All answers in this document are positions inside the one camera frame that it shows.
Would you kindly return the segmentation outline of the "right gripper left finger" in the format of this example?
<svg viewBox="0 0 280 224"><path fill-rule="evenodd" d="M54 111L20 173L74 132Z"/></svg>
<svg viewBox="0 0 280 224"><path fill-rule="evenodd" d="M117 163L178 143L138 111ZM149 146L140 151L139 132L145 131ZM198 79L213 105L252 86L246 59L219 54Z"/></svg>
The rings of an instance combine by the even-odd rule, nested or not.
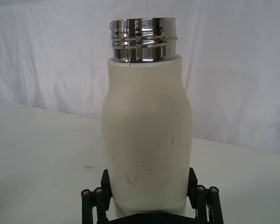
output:
<svg viewBox="0 0 280 224"><path fill-rule="evenodd" d="M96 208L98 224L106 224L109 222L106 211L109 210L112 198L112 190L110 185L109 172L107 169L103 171L101 178L101 186L93 191L84 189L81 192L82 199L82 224L93 224L93 208Z"/></svg>

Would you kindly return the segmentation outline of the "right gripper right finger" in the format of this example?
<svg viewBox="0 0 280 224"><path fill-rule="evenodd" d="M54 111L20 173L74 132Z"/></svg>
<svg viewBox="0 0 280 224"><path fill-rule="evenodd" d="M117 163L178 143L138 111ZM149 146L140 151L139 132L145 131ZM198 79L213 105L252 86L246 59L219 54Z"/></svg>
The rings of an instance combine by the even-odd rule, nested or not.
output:
<svg viewBox="0 0 280 224"><path fill-rule="evenodd" d="M222 224L223 214L219 198L219 189L198 184L193 168L189 169L187 197L192 209L195 210L195 220L199 224Z"/></svg>

